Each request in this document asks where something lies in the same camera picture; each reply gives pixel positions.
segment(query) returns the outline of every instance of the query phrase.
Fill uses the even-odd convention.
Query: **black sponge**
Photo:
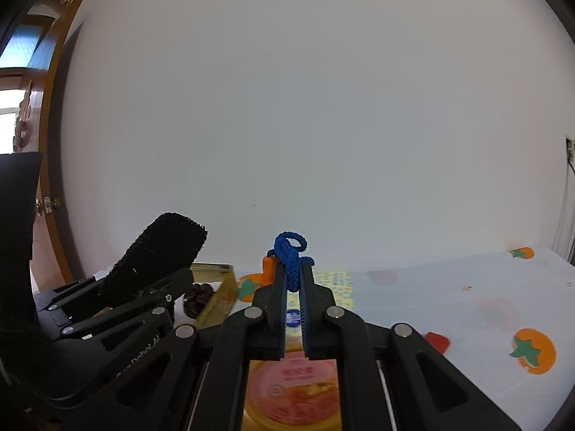
[[[123,305],[142,289],[182,267],[189,267],[208,237],[205,227],[180,214],[165,213],[132,243],[100,286],[112,308]]]

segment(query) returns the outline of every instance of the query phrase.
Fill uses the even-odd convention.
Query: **white wall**
[[[543,0],[84,0],[80,21],[62,160],[87,273],[164,211],[239,270],[283,230],[320,268],[553,243],[575,48]]]

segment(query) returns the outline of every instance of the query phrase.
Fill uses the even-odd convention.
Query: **blue knot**
[[[299,247],[292,246],[287,239],[296,240],[300,244]],[[300,289],[300,263],[315,264],[308,256],[300,257],[300,253],[307,247],[308,242],[299,233],[284,231],[275,237],[274,249],[267,252],[268,256],[277,257],[286,267],[287,289],[290,292],[297,292]]]

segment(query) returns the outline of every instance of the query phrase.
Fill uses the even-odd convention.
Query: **blue rope loop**
[[[296,240],[300,245],[292,246],[288,239]],[[308,242],[299,233],[284,231],[275,237],[274,249],[267,252],[268,256],[277,257],[278,261],[286,267],[287,289],[290,292],[297,292],[300,289],[300,264],[315,264],[314,260],[308,256],[300,257],[300,253],[307,247]]]

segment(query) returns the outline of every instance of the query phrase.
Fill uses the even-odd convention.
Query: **black cable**
[[[567,164],[569,165],[569,167],[571,167],[571,171],[573,172],[573,176],[575,176],[575,168],[573,168],[573,164],[571,163],[570,160],[567,161]],[[567,259],[572,265],[573,264],[573,251],[575,250],[575,238],[573,239],[573,242],[571,243],[571,249],[569,250],[569,258]]]

